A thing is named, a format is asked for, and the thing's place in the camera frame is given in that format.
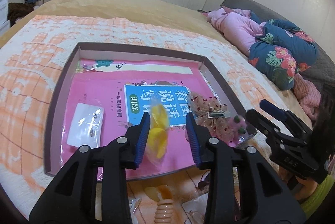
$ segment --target pink blanket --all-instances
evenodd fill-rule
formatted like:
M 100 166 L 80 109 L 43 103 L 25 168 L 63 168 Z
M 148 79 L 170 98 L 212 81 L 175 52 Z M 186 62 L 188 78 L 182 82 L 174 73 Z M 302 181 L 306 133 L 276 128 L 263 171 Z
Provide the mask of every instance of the pink blanket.
M 315 85 L 303 79 L 300 74 L 295 74 L 293 92 L 304 112 L 312 121 L 316 121 L 319 115 L 321 94 Z
M 207 21 L 223 33 L 225 38 L 249 57 L 250 47 L 255 43 L 255 36 L 262 35 L 262 24 L 249 19 L 250 10 L 222 8 L 208 13 Z

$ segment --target bed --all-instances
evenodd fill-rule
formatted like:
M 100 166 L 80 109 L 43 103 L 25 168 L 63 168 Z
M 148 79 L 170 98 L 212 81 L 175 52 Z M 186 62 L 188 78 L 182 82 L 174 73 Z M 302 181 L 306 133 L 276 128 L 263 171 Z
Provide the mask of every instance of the bed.
M 206 17 L 201 13 L 158 0 L 52 0 L 27 15 L 15 24 L 7 33 L 5 33 L 0 38 L 0 47 L 3 47 L 8 42 L 11 43 L 11 38 L 36 15 L 42 15 L 38 17 L 38 19 L 47 19 L 47 17 L 43 17 L 43 15 L 99 17 L 104 19 L 126 18 L 134 23 L 144 23 L 154 26 L 162 26 L 163 28 L 168 28 L 170 30 L 176 29 L 185 32 L 197 33 L 210 38 L 211 40 L 219 41 L 223 45 L 229 45 L 230 47 L 230 43 L 225 40 L 223 36 L 210 25 L 210 23 L 206 21 Z M 237 51 L 244 60 L 247 60 L 247 58 L 241 54 L 237 48 L 233 46 L 232 48 Z M 291 91 L 279 91 L 265 76 L 263 77 L 268 83 L 267 89 L 272 89 L 284 102 L 288 109 L 294 112 L 300 119 L 311 127 L 311 121 L 300 107 L 294 94 Z M 46 187 L 50 179 L 40 182 L 39 186 L 33 191 L 31 190 L 31 186 L 29 184 L 24 185 L 24 183 L 21 183 L 21 197 L 13 198 L 14 194 L 9 193 L 9 185 L 13 179 L 11 176 L 12 170 L 6 168 L 4 160 L 2 160 L 0 167 L 0 173 L 2 173 L 0 176 L 0 183 L 12 199 L 14 205 L 23 213 L 24 216 L 27 217 L 34 202 L 36 202 L 36 199 L 43 190 L 43 187 Z M 41 168 L 41 166 L 35 166 L 34 172 L 36 170 L 40 170 Z M 197 180 L 199 181 L 201 179 L 202 174 L 203 172 L 200 172 L 196 168 L 191 168 L 189 170 L 181 171 L 162 178 L 131 182 L 128 184 L 128 190 L 130 190 L 134 197 L 142 197 L 143 189 L 146 186 L 154 184 L 158 186 L 159 184 L 173 182 L 178 191 L 183 193 L 183 198 L 186 201 L 187 198 L 190 199 L 197 195 L 196 183 Z M 19 199 L 31 199 L 31 205 L 26 206 L 22 204 L 23 202 L 20 202 Z M 146 200 L 145 198 L 142 199 L 142 211 L 139 210 L 139 212 L 137 212 L 139 223 L 152 222 L 150 217 L 155 213 L 155 206 L 154 202 Z M 181 208 L 179 209 L 180 213 L 178 214 L 178 223 L 183 223 L 187 219 L 187 216 L 183 213 Z

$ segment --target plastic bag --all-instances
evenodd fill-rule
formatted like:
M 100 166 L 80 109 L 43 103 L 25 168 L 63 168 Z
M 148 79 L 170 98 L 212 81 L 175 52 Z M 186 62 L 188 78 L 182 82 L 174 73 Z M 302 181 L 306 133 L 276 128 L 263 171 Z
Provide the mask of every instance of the plastic bag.
M 205 221 L 208 193 L 198 196 L 182 204 L 187 217 L 192 224 L 203 224 Z M 237 199 L 234 199 L 234 221 L 241 219 L 241 209 Z
M 187 96 L 187 103 L 192 113 L 197 116 L 195 118 L 197 125 L 208 128 L 213 137 L 233 147 L 248 138 L 247 124 L 242 116 L 208 118 L 208 112 L 229 113 L 227 106 L 222 104 L 217 97 L 205 98 L 196 92 L 190 92 Z
M 98 148 L 103 111 L 102 107 L 78 103 L 71 122 L 67 144 L 74 147 L 89 145 L 91 148 Z
M 167 129 L 169 117 L 162 104 L 154 103 L 150 114 L 150 131 L 145 149 L 148 160 L 159 167 L 167 148 Z

